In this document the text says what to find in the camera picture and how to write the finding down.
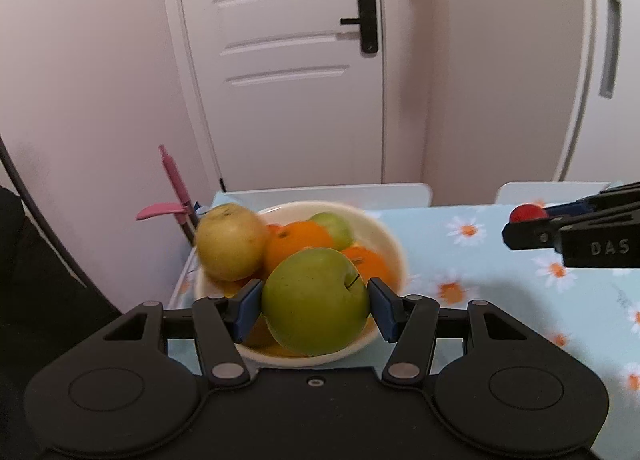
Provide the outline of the red cherry tomato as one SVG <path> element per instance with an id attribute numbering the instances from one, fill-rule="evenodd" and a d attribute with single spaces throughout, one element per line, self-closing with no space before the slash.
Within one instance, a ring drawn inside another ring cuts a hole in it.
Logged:
<path id="1" fill-rule="evenodd" d="M 509 216 L 510 223 L 530 222 L 531 220 L 544 220 L 549 214 L 539 204 L 524 203 L 517 206 Z"/>

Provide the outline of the orange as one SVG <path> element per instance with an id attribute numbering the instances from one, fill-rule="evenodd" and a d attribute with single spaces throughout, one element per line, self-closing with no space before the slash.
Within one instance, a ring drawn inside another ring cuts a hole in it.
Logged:
<path id="1" fill-rule="evenodd" d="M 364 284 L 372 278 L 378 278 L 392 290 L 397 288 L 396 275 L 382 255 L 364 246 L 350 246 L 342 250 L 342 253 L 355 265 Z"/>
<path id="2" fill-rule="evenodd" d="M 264 271 L 272 272 L 291 255 L 309 248 L 332 248 L 333 241 L 328 232 L 318 224 L 303 220 L 281 225 L 277 234 L 269 233 L 264 254 Z"/>

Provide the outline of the yellow pear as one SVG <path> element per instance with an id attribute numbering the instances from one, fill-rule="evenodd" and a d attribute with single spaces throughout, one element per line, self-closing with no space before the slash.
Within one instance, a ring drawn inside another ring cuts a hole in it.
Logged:
<path id="1" fill-rule="evenodd" d="M 209 277 L 248 278 L 262 267 L 269 229 L 253 211 L 235 203 L 211 209 L 198 223 L 196 253 Z"/>

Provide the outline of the green apple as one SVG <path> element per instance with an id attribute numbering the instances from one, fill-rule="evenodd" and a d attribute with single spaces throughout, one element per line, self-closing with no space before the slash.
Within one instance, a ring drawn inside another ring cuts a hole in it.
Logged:
<path id="1" fill-rule="evenodd" d="M 352 228 L 348 221 L 338 214 L 320 212 L 314 214 L 309 221 L 318 224 L 328 232 L 333 241 L 332 246 L 337 251 L 344 250 L 354 243 Z"/>
<path id="2" fill-rule="evenodd" d="M 341 252 L 305 249 L 284 260 L 262 288 L 262 314 L 289 352 L 320 356 L 359 338 L 369 317 L 369 292 Z"/>

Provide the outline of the small tangerine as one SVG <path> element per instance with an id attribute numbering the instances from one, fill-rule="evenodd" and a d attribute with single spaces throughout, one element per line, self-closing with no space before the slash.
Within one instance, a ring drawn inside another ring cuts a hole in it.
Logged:
<path id="1" fill-rule="evenodd" d="M 242 345 L 249 348 L 266 348 L 276 343 L 262 315 L 256 319 L 250 332 L 242 341 Z"/>
<path id="2" fill-rule="evenodd" d="M 281 225 L 278 224 L 268 224 L 267 228 L 269 229 L 270 234 L 277 234 L 282 229 Z"/>

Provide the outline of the white chair back right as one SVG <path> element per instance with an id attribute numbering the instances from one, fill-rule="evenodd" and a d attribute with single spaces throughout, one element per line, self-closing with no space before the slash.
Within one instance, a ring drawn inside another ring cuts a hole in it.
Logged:
<path id="1" fill-rule="evenodd" d="M 495 204 L 535 203 L 548 206 L 573 202 L 597 194 L 607 186 L 607 182 L 510 182 L 498 189 Z"/>

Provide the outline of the white chair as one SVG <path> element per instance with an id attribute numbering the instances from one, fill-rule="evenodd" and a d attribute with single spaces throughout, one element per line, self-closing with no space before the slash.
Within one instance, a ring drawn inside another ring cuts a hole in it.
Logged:
<path id="1" fill-rule="evenodd" d="M 279 188 L 247 191 L 218 191 L 212 206 L 237 203 L 253 211 L 297 201 L 326 201 L 362 210 L 427 208 L 432 204 L 431 187 L 424 183 L 342 185 Z"/>
<path id="2" fill-rule="evenodd" d="M 607 182 L 510 182 L 498 189 L 495 204 L 535 203 L 548 206 L 573 202 L 597 194 L 607 186 Z"/>

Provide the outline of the cream duck plate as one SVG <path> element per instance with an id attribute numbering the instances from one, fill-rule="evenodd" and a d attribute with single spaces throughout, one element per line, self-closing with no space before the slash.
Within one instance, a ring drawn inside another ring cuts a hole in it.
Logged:
<path id="1" fill-rule="evenodd" d="M 352 358 L 380 338 L 366 283 L 406 292 L 399 240 L 370 213 L 329 201 L 294 201 L 254 211 L 227 201 L 196 232 L 203 259 L 194 296 L 231 298 L 240 280 L 262 279 L 259 317 L 236 349 L 261 366 L 319 367 Z"/>

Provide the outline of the white chair back left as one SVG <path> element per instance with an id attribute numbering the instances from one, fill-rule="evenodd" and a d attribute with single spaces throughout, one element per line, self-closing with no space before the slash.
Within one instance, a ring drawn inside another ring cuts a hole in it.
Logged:
<path id="1" fill-rule="evenodd" d="M 279 188 L 247 191 L 218 191 L 212 206 L 237 203 L 253 211 L 297 201 L 326 201 L 362 210 L 427 208 L 432 204 L 431 187 L 424 183 L 342 185 Z"/>

